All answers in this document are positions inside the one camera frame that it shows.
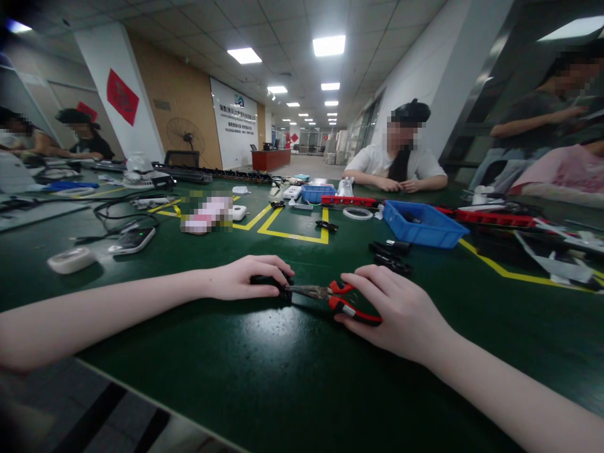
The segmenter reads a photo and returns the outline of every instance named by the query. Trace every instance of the stand fan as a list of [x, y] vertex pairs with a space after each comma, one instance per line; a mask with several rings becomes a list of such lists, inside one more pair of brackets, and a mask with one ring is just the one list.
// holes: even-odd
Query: stand fan
[[198, 151], [199, 157], [209, 165], [208, 161], [203, 158], [206, 141], [203, 139], [203, 135], [196, 125], [189, 120], [177, 117], [168, 121], [165, 131], [168, 134], [170, 143], [177, 150], [181, 150], [181, 147], [184, 146], [183, 143], [188, 143], [191, 151]]

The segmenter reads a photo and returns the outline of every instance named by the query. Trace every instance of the hand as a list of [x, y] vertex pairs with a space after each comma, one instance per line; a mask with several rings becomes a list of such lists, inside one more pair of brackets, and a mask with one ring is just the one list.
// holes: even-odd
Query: hand
[[294, 275], [289, 264], [276, 255], [248, 255], [231, 264], [203, 270], [204, 297], [237, 300], [279, 296], [279, 289], [270, 285], [252, 285], [252, 276], [273, 277], [283, 286], [288, 284], [281, 271]]
[[422, 190], [421, 181], [417, 179], [410, 179], [409, 181], [403, 181], [398, 183], [401, 190], [404, 190], [407, 193], [414, 193]]
[[393, 179], [378, 177], [375, 184], [384, 192], [398, 192], [400, 190], [398, 182], [394, 181]]
[[552, 124], [561, 124], [570, 118], [574, 118], [575, 116], [579, 116], [582, 113], [587, 111], [586, 107], [569, 107], [564, 110], [559, 110], [554, 113], [549, 114], [548, 123]]
[[456, 336], [422, 288], [386, 267], [363, 266], [354, 274], [342, 274], [342, 280], [376, 307], [383, 322], [370, 327], [343, 313], [335, 320], [375, 346], [430, 367]]

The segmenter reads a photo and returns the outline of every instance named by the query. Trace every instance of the pliers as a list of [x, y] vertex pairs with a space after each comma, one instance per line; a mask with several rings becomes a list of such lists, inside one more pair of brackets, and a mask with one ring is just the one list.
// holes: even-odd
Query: pliers
[[351, 296], [344, 296], [344, 294], [355, 289], [351, 284], [334, 280], [329, 284], [329, 287], [306, 285], [289, 286], [286, 287], [286, 289], [292, 293], [301, 294], [302, 296], [306, 296], [311, 299], [324, 300], [328, 303], [329, 308], [331, 308], [332, 311], [336, 313], [344, 313], [355, 321], [362, 322], [363, 324], [374, 327], [382, 324], [382, 318], [379, 316], [368, 315], [367, 313], [357, 310], [351, 305], [351, 303], [354, 303], [354, 298]]

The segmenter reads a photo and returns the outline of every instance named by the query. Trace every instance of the floor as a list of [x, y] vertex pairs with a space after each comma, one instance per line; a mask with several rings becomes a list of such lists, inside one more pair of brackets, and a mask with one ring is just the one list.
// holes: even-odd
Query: floor
[[[237, 170], [250, 172], [252, 166], [248, 165]], [[270, 173], [280, 176], [307, 174], [311, 178], [341, 179], [343, 171], [343, 165], [327, 165], [323, 156], [292, 154], [289, 165], [270, 171]]]

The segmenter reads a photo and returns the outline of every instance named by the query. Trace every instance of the gray shirt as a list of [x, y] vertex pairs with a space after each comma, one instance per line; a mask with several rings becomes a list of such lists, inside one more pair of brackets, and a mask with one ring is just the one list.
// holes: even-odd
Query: gray shirt
[[[512, 105], [500, 124], [546, 115], [565, 109], [568, 105], [568, 101], [562, 101], [558, 96], [543, 91], [532, 91]], [[520, 148], [525, 150], [529, 157], [540, 148], [554, 148], [557, 129], [558, 125], [547, 124], [513, 137], [497, 138], [493, 148]]]

